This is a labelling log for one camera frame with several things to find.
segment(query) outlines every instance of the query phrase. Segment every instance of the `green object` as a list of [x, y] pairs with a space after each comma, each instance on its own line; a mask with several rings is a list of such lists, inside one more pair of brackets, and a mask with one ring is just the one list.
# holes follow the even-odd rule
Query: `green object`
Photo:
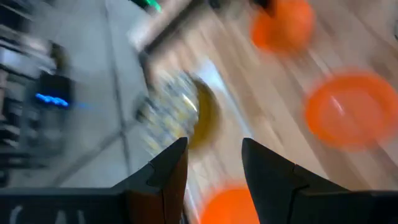
[[148, 3], [148, 5], [153, 6], [156, 9], [156, 11], [158, 12], [162, 11], [160, 4], [157, 3], [155, 0], [146, 0], [146, 2]]

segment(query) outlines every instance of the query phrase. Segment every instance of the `orange disc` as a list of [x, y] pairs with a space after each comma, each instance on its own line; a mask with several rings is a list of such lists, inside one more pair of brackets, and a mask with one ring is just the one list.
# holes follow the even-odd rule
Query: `orange disc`
[[254, 45], [273, 52], [304, 49], [311, 38], [315, 15], [304, 0], [277, 1], [274, 16], [260, 10], [252, 27]]
[[216, 194], [206, 205], [201, 224], [260, 223], [247, 187], [236, 187]]
[[365, 146], [395, 131], [398, 95], [371, 72], [340, 72], [310, 96], [305, 118], [311, 131], [332, 146]]

